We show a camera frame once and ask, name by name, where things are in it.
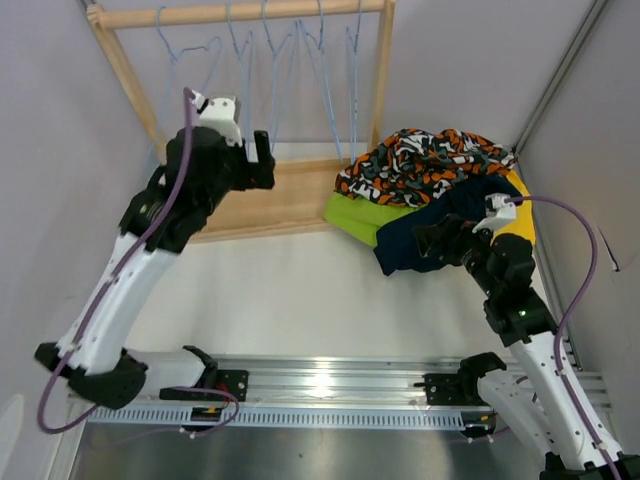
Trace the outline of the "blue hanger of green shorts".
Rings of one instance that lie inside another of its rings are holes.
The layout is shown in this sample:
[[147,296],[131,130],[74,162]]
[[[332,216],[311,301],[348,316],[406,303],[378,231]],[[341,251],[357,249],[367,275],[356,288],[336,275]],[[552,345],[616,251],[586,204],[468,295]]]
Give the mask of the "blue hanger of green shorts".
[[302,33],[307,56],[311,62],[312,73],[319,89],[321,103],[327,118],[338,160],[343,161],[344,154],[342,150],[342,143],[337,132],[337,123],[332,101],[331,82],[324,41],[325,15],[323,2],[321,0],[317,0],[316,6],[318,8],[319,15],[319,30],[316,35],[309,31],[304,20],[299,19],[297,24]]

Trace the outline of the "blue hanger of navy shorts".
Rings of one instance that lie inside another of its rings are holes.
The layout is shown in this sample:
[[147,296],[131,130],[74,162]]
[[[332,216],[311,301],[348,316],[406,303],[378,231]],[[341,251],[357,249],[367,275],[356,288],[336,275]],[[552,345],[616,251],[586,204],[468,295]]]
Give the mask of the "blue hanger of navy shorts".
[[267,1],[261,2],[261,22],[265,38],[271,54],[272,79],[270,90],[269,126],[271,150],[274,150],[278,139],[279,126],[285,110],[285,95],[290,86],[293,60],[298,41],[298,24],[294,22],[287,33],[275,42],[267,21]]

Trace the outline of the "lime green shorts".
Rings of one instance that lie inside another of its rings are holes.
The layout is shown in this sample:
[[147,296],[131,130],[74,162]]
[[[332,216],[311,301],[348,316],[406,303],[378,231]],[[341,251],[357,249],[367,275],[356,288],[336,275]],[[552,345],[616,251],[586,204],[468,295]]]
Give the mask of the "lime green shorts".
[[379,229],[416,211],[418,208],[378,205],[364,198],[351,199],[332,193],[323,219],[361,243],[375,248]]

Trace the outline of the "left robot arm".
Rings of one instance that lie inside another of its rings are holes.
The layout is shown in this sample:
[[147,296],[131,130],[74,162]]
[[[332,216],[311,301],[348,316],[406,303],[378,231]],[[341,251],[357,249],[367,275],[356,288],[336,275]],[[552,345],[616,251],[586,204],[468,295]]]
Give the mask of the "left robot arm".
[[218,363],[194,346],[168,354],[127,350],[124,343],[148,296],[190,238],[231,191],[270,190],[275,160],[269,135],[254,133],[257,159],[220,131],[181,129],[119,222],[112,257],[85,312],[57,342],[42,343],[36,360],[58,371],[68,388],[99,407],[119,410],[140,394],[164,400],[213,399]]

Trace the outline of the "blue hanger of yellow shorts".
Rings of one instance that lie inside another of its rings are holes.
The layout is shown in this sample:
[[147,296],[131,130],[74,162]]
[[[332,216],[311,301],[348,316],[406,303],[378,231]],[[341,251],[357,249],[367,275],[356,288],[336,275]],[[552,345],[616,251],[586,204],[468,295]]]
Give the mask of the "blue hanger of yellow shorts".
[[248,29],[242,41],[238,40],[234,30],[233,15],[231,1],[226,2],[227,27],[232,41],[232,47],[237,65],[240,68],[241,77],[241,96],[240,100],[244,107],[242,115],[242,127],[245,134],[245,150],[250,150],[251,140],[251,117],[252,117],[252,72],[253,72],[253,53],[254,53],[254,35],[253,30]]

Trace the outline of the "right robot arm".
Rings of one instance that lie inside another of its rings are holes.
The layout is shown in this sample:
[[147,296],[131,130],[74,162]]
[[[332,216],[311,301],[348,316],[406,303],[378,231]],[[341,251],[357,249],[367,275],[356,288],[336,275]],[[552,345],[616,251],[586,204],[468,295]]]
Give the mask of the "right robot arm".
[[557,341],[560,328],[532,286],[531,243],[456,217],[413,234],[422,255],[463,267],[475,280],[486,296],[489,326],[534,391],[527,395],[506,364],[487,352],[461,361],[458,395],[490,406],[541,461],[542,479],[638,478],[638,456],[625,453],[602,423]]

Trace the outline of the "blue hanger of camouflage shorts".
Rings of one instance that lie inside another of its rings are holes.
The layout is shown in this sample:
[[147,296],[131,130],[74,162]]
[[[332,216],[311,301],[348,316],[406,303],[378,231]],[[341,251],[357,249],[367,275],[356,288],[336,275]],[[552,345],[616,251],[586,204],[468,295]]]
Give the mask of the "blue hanger of camouflage shorts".
[[171,118],[172,98],[183,87],[190,87],[202,95],[208,93],[223,50],[223,41],[218,35],[210,36],[200,43],[175,48],[160,23],[165,9],[166,6],[162,5],[155,13],[155,31],[166,50],[169,62],[157,112],[157,134],[166,132],[167,121]]

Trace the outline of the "orange camouflage shorts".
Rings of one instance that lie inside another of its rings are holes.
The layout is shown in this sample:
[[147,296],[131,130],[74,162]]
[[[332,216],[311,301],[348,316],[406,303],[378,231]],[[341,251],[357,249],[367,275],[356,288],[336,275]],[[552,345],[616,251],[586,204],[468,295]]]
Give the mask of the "orange camouflage shorts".
[[377,205],[418,208],[475,177],[505,177],[516,155],[472,132],[401,129],[336,176],[334,192]]

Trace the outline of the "yellow shorts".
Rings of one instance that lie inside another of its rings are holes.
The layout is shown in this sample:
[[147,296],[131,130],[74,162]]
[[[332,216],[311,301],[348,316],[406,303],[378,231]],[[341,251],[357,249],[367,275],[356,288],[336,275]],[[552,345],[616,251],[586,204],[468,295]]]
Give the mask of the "yellow shorts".
[[[518,196],[529,196],[530,192],[516,171],[511,171],[506,179],[518,191]],[[525,201],[516,207],[516,219],[505,227],[494,232],[492,241],[499,235],[513,234],[529,241],[532,246],[536,244],[536,231],[534,226],[532,203]]]

